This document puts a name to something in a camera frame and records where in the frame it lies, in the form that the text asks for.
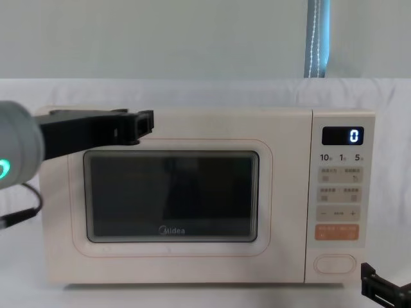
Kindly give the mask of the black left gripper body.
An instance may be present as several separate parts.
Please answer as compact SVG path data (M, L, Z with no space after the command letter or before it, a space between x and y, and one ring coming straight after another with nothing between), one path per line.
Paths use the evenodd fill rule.
M36 115L44 141L44 159L101 146L124 145L120 131L128 120L125 111L55 110Z

